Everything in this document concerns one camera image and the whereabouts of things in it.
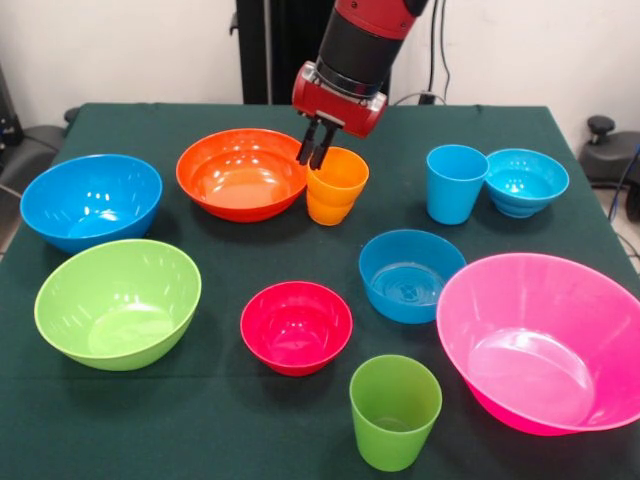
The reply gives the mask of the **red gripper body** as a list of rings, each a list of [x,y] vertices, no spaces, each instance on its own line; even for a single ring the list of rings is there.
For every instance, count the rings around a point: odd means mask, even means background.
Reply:
[[[311,118],[329,120],[346,133],[365,138],[378,124],[388,99],[381,92],[359,99],[335,90],[320,77],[316,65],[306,61],[294,82],[292,104]]]

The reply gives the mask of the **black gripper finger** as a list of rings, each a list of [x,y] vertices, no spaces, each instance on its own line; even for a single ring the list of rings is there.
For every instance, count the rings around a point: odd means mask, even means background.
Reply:
[[[339,126],[331,122],[323,122],[322,125],[325,128],[325,135],[321,142],[314,147],[314,150],[309,161],[309,166],[312,170],[319,170],[322,163],[328,153],[329,148],[332,145],[336,131]]]
[[[305,131],[301,146],[296,156],[296,160],[299,163],[308,163],[314,150],[314,137],[319,125],[319,120],[316,117],[309,118],[309,125]]]

